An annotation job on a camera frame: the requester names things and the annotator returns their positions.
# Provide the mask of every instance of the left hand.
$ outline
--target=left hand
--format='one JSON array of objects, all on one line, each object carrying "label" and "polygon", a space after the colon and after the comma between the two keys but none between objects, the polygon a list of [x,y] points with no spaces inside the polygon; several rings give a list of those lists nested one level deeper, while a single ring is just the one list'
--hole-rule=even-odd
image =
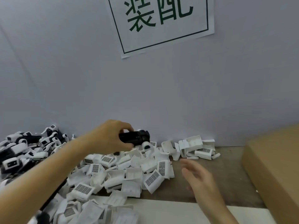
[{"label": "left hand", "polygon": [[123,130],[134,131],[129,123],[119,120],[107,120],[87,134],[76,139],[88,149],[89,154],[111,154],[119,151],[130,151],[134,147],[132,143],[123,143],[119,139],[119,133]]}]

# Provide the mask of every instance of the cardboard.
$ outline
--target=cardboard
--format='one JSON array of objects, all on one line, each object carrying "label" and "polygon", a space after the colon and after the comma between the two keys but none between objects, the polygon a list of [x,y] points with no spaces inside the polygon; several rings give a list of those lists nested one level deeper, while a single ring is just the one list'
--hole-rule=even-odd
[{"label": "cardboard", "polygon": [[242,165],[277,224],[298,224],[299,124],[249,141]]}]

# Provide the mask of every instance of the pile of plastic parts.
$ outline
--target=pile of plastic parts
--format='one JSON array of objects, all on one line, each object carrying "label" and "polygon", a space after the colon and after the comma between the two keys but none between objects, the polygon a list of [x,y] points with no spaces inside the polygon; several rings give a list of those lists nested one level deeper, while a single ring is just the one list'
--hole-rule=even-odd
[{"label": "pile of plastic parts", "polygon": [[[0,143],[0,190],[69,141],[55,125],[44,133],[47,136],[17,132]],[[165,179],[174,178],[170,156],[173,161],[180,156],[209,160],[220,156],[215,152],[215,141],[202,140],[199,135],[174,145],[165,141],[157,147],[156,142],[145,141],[129,152],[86,156],[29,223],[137,224],[139,214],[133,205],[125,204],[126,200],[140,198],[142,190],[152,194]],[[111,193],[103,203],[90,198],[100,190]]]}]

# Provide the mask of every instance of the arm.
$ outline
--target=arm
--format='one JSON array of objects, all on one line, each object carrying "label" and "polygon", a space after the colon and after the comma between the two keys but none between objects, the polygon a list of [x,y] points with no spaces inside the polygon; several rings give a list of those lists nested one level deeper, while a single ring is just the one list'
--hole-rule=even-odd
[{"label": "arm", "polygon": [[118,137],[123,129],[133,131],[128,123],[108,120],[88,134],[67,143],[57,153],[8,184],[0,192],[1,222],[27,223],[88,154],[131,150],[133,144],[125,144]]},{"label": "arm", "polygon": [[188,181],[189,190],[211,224],[238,224],[226,207],[213,176],[199,163],[181,159],[182,174]]}]

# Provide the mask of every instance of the sign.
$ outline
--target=sign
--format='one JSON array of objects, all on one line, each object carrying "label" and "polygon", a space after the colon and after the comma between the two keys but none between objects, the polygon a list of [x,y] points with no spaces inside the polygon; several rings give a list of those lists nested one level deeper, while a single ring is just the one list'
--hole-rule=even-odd
[{"label": "sign", "polygon": [[213,0],[106,0],[125,58],[214,33]]}]

